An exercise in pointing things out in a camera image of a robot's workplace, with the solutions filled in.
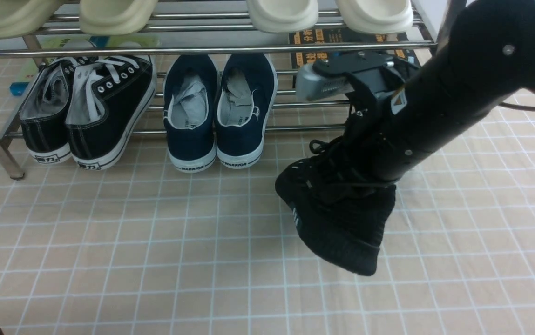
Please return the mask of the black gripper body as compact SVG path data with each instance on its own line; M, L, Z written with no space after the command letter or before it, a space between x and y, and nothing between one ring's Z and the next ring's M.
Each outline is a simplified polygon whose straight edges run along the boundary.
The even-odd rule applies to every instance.
M313 64L327 78L344 77L354 88L345 96L351 111L344 135L314 140L312 152L348 146L369 154L420 153L420 73L417 66L387 54L344 54Z

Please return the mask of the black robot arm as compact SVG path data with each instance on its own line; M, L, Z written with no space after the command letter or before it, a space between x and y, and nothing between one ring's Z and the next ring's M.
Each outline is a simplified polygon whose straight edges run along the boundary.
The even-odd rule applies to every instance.
M535 0L472 2L446 44L392 93L375 97L358 78L365 66L358 54L314 64L319 74L344 75L354 105L367 110L304 170L313 185L395 182L515 91L535 93Z

